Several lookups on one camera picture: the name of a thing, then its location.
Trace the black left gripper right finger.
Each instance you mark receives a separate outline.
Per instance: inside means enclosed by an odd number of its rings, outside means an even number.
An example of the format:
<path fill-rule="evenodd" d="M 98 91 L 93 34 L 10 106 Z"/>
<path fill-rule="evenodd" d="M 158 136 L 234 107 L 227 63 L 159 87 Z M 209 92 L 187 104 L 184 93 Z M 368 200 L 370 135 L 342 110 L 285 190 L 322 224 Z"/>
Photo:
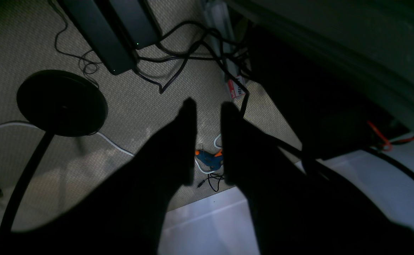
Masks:
<path fill-rule="evenodd" d="M 297 168 L 233 103 L 222 104 L 220 129 L 225 180 L 248 200 L 262 255 L 414 255 L 414 230 L 325 165 Z"/>

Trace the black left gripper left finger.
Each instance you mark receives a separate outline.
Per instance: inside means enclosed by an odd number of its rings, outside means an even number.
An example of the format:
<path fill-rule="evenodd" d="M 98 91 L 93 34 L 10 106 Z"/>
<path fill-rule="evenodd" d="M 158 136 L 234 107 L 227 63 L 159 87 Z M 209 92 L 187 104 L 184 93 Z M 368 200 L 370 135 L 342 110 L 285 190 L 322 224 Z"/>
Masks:
<path fill-rule="evenodd" d="M 183 102 L 131 161 L 76 206 L 39 228 L 11 231 L 21 200 L 53 139 L 46 133 L 10 197 L 0 226 L 0 255 L 155 255 L 169 202 L 194 181 L 197 105 Z"/>

